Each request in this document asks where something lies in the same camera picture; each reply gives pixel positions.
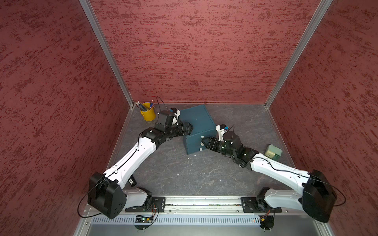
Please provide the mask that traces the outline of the teal drawer cabinet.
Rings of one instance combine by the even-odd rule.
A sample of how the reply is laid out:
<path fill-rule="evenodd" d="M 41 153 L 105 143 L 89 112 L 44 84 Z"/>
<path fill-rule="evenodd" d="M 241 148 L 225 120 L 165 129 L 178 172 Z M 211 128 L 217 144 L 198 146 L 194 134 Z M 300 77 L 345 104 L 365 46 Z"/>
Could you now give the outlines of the teal drawer cabinet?
<path fill-rule="evenodd" d="M 202 138 L 217 136 L 216 124 L 204 105 L 182 110 L 180 120 L 189 122 L 194 127 L 191 134 L 183 138 L 187 154 L 206 149 L 205 145 L 201 144 Z"/>

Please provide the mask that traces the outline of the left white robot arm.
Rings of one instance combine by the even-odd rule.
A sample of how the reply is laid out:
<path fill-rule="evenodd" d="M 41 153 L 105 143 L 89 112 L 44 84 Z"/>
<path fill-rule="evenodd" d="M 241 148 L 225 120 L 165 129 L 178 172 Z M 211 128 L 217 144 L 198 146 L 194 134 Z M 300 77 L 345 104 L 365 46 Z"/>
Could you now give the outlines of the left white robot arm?
<path fill-rule="evenodd" d="M 189 122 L 167 127 L 165 131 L 148 128 L 138 136 L 135 146 L 121 160 L 104 173 L 94 173 L 89 180 L 89 191 L 82 199 L 113 219 L 124 208 L 145 205 L 148 193 L 138 190 L 137 193 L 124 193 L 123 188 L 128 183 L 135 170 L 143 161 L 153 154 L 164 142 L 174 137 L 190 135 L 194 127 Z"/>

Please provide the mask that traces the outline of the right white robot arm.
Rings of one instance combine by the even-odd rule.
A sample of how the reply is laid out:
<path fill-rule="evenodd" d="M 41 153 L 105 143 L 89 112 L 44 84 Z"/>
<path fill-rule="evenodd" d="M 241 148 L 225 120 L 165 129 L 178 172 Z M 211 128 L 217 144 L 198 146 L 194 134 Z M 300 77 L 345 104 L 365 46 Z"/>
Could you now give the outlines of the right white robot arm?
<path fill-rule="evenodd" d="M 318 171 L 298 170 L 277 162 L 241 142 L 232 140 L 220 141 L 215 137 L 202 139 L 204 146 L 218 152 L 245 168 L 269 176 L 286 186 L 289 190 L 264 188 L 256 197 L 257 206 L 261 211 L 274 208 L 290 208 L 301 210 L 311 218 L 327 223 L 334 207 L 337 206 L 337 187 L 330 184 L 326 176 Z"/>

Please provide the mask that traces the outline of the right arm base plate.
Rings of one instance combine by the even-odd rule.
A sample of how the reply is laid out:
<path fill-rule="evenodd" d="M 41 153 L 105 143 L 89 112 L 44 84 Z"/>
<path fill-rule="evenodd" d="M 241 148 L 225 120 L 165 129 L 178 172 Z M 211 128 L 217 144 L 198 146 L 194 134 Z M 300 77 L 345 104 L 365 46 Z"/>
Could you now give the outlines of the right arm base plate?
<path fill-rule="evenodd" d="M 243 213 L 282 213 L 280 207 L 273 208 L 263 199 L 256 197 L 241 197 Z"/>

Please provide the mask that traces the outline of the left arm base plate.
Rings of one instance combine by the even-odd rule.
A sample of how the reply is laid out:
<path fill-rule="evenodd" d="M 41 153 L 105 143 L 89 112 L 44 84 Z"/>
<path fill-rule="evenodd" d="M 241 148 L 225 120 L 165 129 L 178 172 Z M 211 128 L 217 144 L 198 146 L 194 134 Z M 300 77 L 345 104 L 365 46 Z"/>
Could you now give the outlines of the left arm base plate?
<path fill-rule="evenodd" d="M 165 209 L 165 197 L 152 196 L 142 206 L 133 206 L 125 209 L 125 212 L 162 213 Z"/>

